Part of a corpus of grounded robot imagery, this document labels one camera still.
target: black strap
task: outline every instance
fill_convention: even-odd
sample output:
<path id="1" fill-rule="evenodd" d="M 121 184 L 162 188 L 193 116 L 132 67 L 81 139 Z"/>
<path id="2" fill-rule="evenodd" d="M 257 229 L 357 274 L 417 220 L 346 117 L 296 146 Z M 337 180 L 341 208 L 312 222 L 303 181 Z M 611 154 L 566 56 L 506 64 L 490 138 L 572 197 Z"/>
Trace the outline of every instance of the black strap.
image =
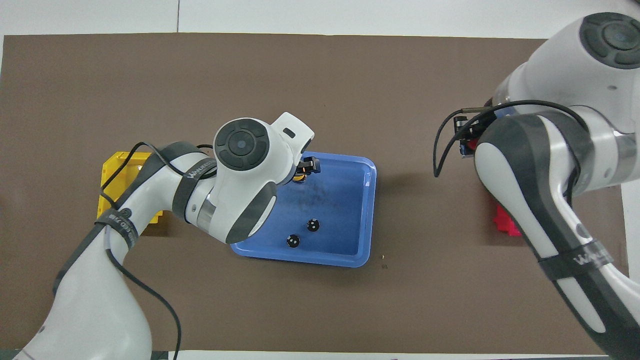
<path id="1" fill-rule="evenodd" d="M 575 277 L 613 262 L 613 258 L 598 240 L 538 262 L 551 281 Z"/>
<path id="2" fill-rule="evenodd" d="M 175 190 L 172 212 L 175 216 L 187 222 L 187 224 L 189 224 L 189 222 L 187 221 L 186 210 L 189 198 L 191 197 L 193 190 L 198 185 L 200 178 L 214 167 L 216 167 L 216 160 L 212 158 L 205 158 L 198 161 L 196 165 L 193 165 L 184 173 L 180 180 L 180 184 L 178 184 L 178 188 Z"/>
<path id="3" fill-rule="evenodd" d="M 118 232 L 127 242 L 127 246 L 131 249 L 138 241 L 138 230 L 136 226 L 125 217 L 121 212 L 114 208 L 109 208 L 95 221 L 96 224 L 104 224 L 111 226 Z"/>

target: blue tray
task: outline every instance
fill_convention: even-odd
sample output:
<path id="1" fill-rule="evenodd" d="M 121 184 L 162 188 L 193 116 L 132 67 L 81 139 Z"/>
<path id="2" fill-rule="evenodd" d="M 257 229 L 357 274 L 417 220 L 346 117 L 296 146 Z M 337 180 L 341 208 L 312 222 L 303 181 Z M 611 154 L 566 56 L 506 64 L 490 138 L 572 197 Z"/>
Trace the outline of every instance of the blue tray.
<path id="1" fill-rule="evenodd" d="M 321 172 L 304 183 L 278 188 L 278 200 L 264 225 L 250 238 L 231 245 L 236 254 L 252 258 L 298 261 L 356 268 L 371 251 L 376 166 L 358 156 L 305 152 L 320 159 Z M 318 219 L 318 231 L 307 221 Z M 300 245 L 287 245 L 297 234 Z"/>

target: red object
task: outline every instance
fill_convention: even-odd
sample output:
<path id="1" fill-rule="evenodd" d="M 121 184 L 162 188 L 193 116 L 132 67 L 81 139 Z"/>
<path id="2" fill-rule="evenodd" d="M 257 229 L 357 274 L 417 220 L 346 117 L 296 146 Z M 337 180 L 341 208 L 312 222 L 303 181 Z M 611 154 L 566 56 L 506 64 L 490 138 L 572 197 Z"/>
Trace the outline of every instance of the red object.
<path id="1" fill-rule="evenodd" d="M 480 138 L 475 138 L 467 141 L 467 147 L 473 151 L 476 151 L 476 147 L 478 147 L 478 140 L 480 140 Z"/>
<path id="2" fill-rule="evenodd" d="M 493 218 L 496 227 L 499 231 L 509 234 L 509 236 L 522 236 L 520 230 L 513 222 L 509 214 L 498 204 L 495 218 Z"/>

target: black object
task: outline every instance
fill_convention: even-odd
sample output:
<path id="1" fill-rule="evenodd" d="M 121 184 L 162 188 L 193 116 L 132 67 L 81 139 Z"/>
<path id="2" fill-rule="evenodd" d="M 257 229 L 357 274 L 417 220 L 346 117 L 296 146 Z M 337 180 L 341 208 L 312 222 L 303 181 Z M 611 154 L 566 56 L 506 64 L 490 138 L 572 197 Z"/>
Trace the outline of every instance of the black object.
<path id="1" fill-rule="evenodd" d="M 460 140 L 460 155 L 463 158 L 470 158 L 476 153 L 476 145 L 478 139 L 484 133 L 484 130 L 495 120 L 495 115 L 490 113 L 489 121 L 477 122 L 470 127 L 467 127 L 464 131 L 461 132 L 459 140 Z M 453 129 L 454 133 L 458 133 L 463 126 L 469 121 L 469 118 L 466 116 L 456 116 L 453 118 Z"/>
<path id="2" fill-rule="evenodd" d="M 320 160 L 315 156 L 308 156 L 298 163 L 298 166 L 296 167 L 296 174 L 294 176 L 310 175 L 311 173 L 317 174 L 319 172 Z"/>
<path id="3" fill-rule="evenodd" d="M 287 135 L 289 135 L 289 137 L 290 137 L 290 138 L 292 138 L 292 139 L 296 137 L 296 133 L 294 133 L 293 131 L 291 131 L 291 129 L 289 129 L 288 127 L 285 127 L 285 128 L 282 130 L 282 132 L 283 132 L 283 133 L 285 133 L 285 134 L 287 134 Z"/>
<path id="4" fill-rule="evenodd" d="M 267 129 L 253 119 L 232 121 L 218 131 L 214 150 L 218 160 L 232 170 L 253 169 L 269 152 Z"/>
<path id="5" fill-rule="evenodd" d="M 290 247 L 298 247 L 300 245 L 300 237 L 296 234 L 291 234 L 287 237 L 287 245 Z"/>
<path id="6" fill-rule="evenodd" d="M 640 67 L 640 22 L 620 13 L 595 13 L 584 18 L 580 42 L 599 62 L 616 69 Z"/>
<path id="7" fill-rule="evenodd" d="M 105 210 L 94 224 L 110 226 L 114 231 L 122 236 L 129 249 L 131 249 L 138 241 L 138 238 L 140 238 L 138 230 L 133 222 L 114 208 L 108 208 Z"/>
<path id="8" fill-rule="evenodd" d="M 129 208 L 120 209 L 120 214 L 125 218 L 130 218 L 132 215 L 131 209 Z"/>
<path id="9" fill-rule="evenodd" d="M 320 229 L 320 221 L 318 219 L 313 218 L 307 222 L 307 230 L 316 232 Z"/>
<path id="10" fill-rule="evenodd" d="M 575 277 L 612 263 L 613 258 L 598 240 L 593 240 L 571 251 L 538 261 L 551 281 Z"/>

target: black cable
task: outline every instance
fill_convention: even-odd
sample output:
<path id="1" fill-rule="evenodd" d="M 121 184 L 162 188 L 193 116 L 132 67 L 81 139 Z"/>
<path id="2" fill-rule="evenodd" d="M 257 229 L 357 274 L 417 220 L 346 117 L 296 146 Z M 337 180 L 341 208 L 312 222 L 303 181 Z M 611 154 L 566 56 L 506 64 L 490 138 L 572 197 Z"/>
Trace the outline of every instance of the black cable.
<path id="1" fill-rule="evenodd" d="M 129 163 L 129 161 L 131 160 L 131 157 L 133 156 L 133 154 L 136 152 L 136 150 L 138 150 L 139 147 L 141 147 L 142 145 L 147 146 L 149 149 L 151 149 L 153 151 L 153 153 L 160 159 L 160 161 L 163 162 L 163 164 L 165 164 L 167 167 L 169 167 L 171 170 L 173 170 L 174 172 L 176 172 L 177 174 L 179 174 L 180 176 L 183 176 L 184 173 L 181 172 L 177 167 L 173 166 L 173 164 L 171 164 L 161 153 L 160 151 L 153 146 L 151 143 L 148 142 L 139 142 L 136 145 L 133 146 L 133 148 L 129 151 L 129 154 L 127 155 L 126 159 L 122 162 L 122 164 L 120 164 L 120 166 L 113 172 L 113 174 L 111 176 L 109 176 L 109 179 L 107 179 L 107 181 L 104 182 L 104 184 L 102 184 L 102 186 L 100 187 L 100 196 L 102 196 L 103 198 L 105 198 L 109 204 L 111 204 L 112 208 L 117 208 L 116 202 L 104 192 L 104 189 L 107 188 L 107 186 L 109 186 L 109 184 L 111 184 L 111 182 L 116 178 L 116 176 L 118 176 L 118 174 L 122 171 L 122 169 L 124 169 L 125 166 L 127 166 L 127 164 Z"/>
<path id="2" fill-rule="evenodd" d="M 123 275 L 125 275 L 133 283 L 143 288 L 146 292 L 150 293 L 151 295 L 153 295 L 153 297 L 158 299 L 167 308 L 167 310 L 169 310 L 169 312 L 173 316 L 173 320 L 175 321 L 175 326 L 178 331 L 178 338 L 175 344 L 175 353 L 173 354 L 173 360 L 176 360 L 178 358 L 178 351 L 180 351 L 180 342 L 182 341 L 182 327 L 180 326 L 180 320 L 178 319 L 178 314 L 175 313 L 175 311 L 173 310 L 169 302 L 165 300 L 162 297 L 162 295 L 155 292 L 152 288 L 147 286 L 144 282 L 140 281 L 137 277 L 133 276 L 132 273 L 130 273 L 127 269 L 125 269 L 124 266 L 122 266 L 118 262 L 118 260 L 116 260 L 116 258 L 113 256 L 111 249 L 106 249 L 106 252 L 110 262 L 113 264 L 113 266 L 115 266 L 115 268 L 117 268 Z"/>
<path id="3" fill-rule="evenodd" d="M 471 120 L 467 121 L 466 124 L 464 124 L 462 127 L 460 127 L 458 129 L 458 131 L 456 132 L 456 134 L 451 138 L 451 140 L 449 141 L 449 143 L 447 143 L 447 146 L 445 147 L 444 152 L 442 153 L 442 156 L 440 157 L 440 162 L 438 163 L 438 165 L 436 166 L 436 147 L 438 145 L 438 140 L 440 138 L 440 133 L 442 132 L 442 129 L 444 128 L 444 126 L 446 125 L 446 123 L 455 115 L 459 114 L 459 113 L 463 113 L 463 112 L 471 112 L 471 111 L 465 111 L 465 109 L 460 109 L 458 111 L 454 111 L 453 113 L 451 113 L 451 115 L 449 115 L 445 121 L 440 125 L 440 127 L 438 128 L 438 133 L 436 134 L 436 139 L 435 142 L 433 144 L 433 175 L 435 177 L 438 177 L 442 171 L 442 167 L 444 165 L 444 161 L 447 157 L 447 155 L 449 154 L 449 151 L 451 150 L 451 147 L 454 145 L 454 143 L 459 140 L 461 138 L 461 136 L 466 133 L 468 131 L 468 129 L 475 123 L 475 122 L 479 122 L 480 120 L 484 120 L 485 117 L 488 117 L 488 119 L 493 118 L 494 116 L 494 112 L 497 110 L 501 110 L 504 108 L 510 108 L 512 106 L 518 106 L 518 105 L 537 105 L 537 106 L 545 106 L 548 108 L 553 108 L 553 109 L 557 109 L 560 110 L 564 113 L 566 113 L 567 115 L 571 116 L 573 119 L 576 120 L 576 122 L 578 122 L 578 124 L 587 131 L 587 133 L 589 132 L 589 128 L 586 124 L 586 122 L 584 121 L 584 119 L 578 115 L 578 113 L 576 113 L 575 111 L 571 110 L 570 108 L 564 106 L 564 105 L 560 105 L 557 104 L 555 102 L 550 102 L 550 101 L 543 101 L 543 100 L 519 100 L 519 101 L 511 101 L 511 102 L 505 102 L 504 104 L 499 104 L 496 106 L 492 106 L 487 108 L 486 110 L 480 112 L 474 116 L 473 118 L 471 118 Z M 565 196 L 567 198 L 567 203 L 571 206 L 572 203 L 572 197 L 573 197 L 573 186 L 575 185 L 575 183 L 578 181 L 579 177 L 580 177 L 580 172 L 581 172 L 581 168 L 580 168 L 580 163 L 578 162 L 578 157 L 575 155 L 575 153 L 573 152 L 573 150 L 571 148 L 569 148 L 569 153 L 572 155 L 574 163 L 575 163 L 575 171 L 572 172 L 571 176 L 569 177 L 569 184 L 567 186 L 567 190 L 565 193 Z"/>
<path id="4" fill-rule="evenodd" d="M 438 132 L 436 133 L 436 139 L 433 141 L 433 175 L 435 177 L 438 177 L 440 175 L 440 171 L 442 169 L 442 166 L 439 166 L 440 169 L 436 172 L 436 152 L 438 151 L 438 141 L 440 139 L 440 133 L 442 133 L 442 129 L 444 129 L 447 123 L 451 119 L 453 119 L 454 116 L 458 114 L 462 114 L 462 109 L 452 112 L 451 114 L 449 114 L 449 116 L 446 119 L 444 119 L 444 121 L 442 122 L 442 124 L 440 124 L 440 127 L 438 128 Z"/>
<path id="5" fill-rule="evenodd" d="M 117 208 L 117 204 L 116 202 L 109 196 L 107 195 L 104 190 L 107 188 L 107 186 L 109 186 L 109 184 L 111 184 L 111 182 L 116 178 L 116 176 L 118 176 L 119 173 L 121 173 L 121 171 L 125 168 L 125 166 L 127 166 L 127 164 L 129 163 L 129 161 L 131 160 L 131 158 L 133 157 L 133 154 L 136 152 L 136 150 L 138 150 L 138 148 L 140 148 L 141 146 L 146 145 L 147 147 L 149 147 L 150 149 L 152 149 L 152 151 L 154 152 L 154 154 L 163 162 L 163 164 L 165 164 L 167 167 L 169 167 L 170 169 L 172 169 L 174 172 L 176 172 L 177 174 L 179 174 L 180 176 L 184 176 L 184 173 L 182 171 L 180 171 L 178 168 L 174 167 L 161 153 L 160 151 L 153 146 L 151 143 L 147 143 L 147 142 L 139 142 L 136 145 L 134 145 L 134 147 L 129 151 L 129 154 L 127 155 L 126 159 L 122 162 L 122 164 L 120 164 L 120 166 L 113 172 L 113 174 L 111 176 L 109 176 L 109 178 L 107 179 L 107 181 L 104 182 L 104 184 L 100 187 L 100 196 L 102 196 L 103 198 L 105 198 L 110 204 L 111 207 L 116 209 Z M 208 144 L 202 144 L 199 145 L 198 148 L 202 148 L 202 147 L 210 147 L 213 148 L 213 146 L 208 145 Z M 211 172 L 209 172 L 209 174 L 206 174 L 204 176 L 202 176 L 200 179 L 208 179 L 210 177 L 214 177 L 216 174 L 218 173 L 218 169 L 216 167 L 214 167 L 212 169 Z M 132 273 L 130 273 L 129 271 L 127 271 L 127 269 L 125 269 L 113 256 L 113 253 L 111 252 L 111 249 L 107 249 L 107 256 L 109 257 L 109 260 L 111 261 L 111 263 L 113 264 L 113 266 L 115 266 L 120 272 L 122 272 L 129 280 L 131 280 L 132 282 L 134 282 L 136 285 L 138 285 L 139 287 L 143 288 L 146 292 L 150 293 L 151 295 L 153 295 L 155 298 L 157 298 L 158 300 L 160 300 L 160 302 L 163 303 L 163 305 L 169 310 L 169 312 L 171 313 L 171 315 L 173 316 L 173 319 L 175 320 L 175 325 L 176 328 L 178 330 L 178 336 L 177 336 L 177 341 L 176 341 L 176 346 L 175 346 L 175 353 L 173 355 L 173 360 L 176 360 L 176 358 L 178 357 L 178 351 L 180 350 L 180 342 L 182 340 L 182 329 L 180 326 L 180 320 L 178 319 L 178 315 L 176 314 L 176 312 L 173 310 L 173 308 L 171 307 L 171 305 L 169 304 L 168 301 L 166 301 L 160 294 L 158 294 L 157 292 L 155 292 L 152 288 L 148 287 L 144 282 L 140 281 L 138 278 L 136 278 L 135 276 L 133 276 Z"/>

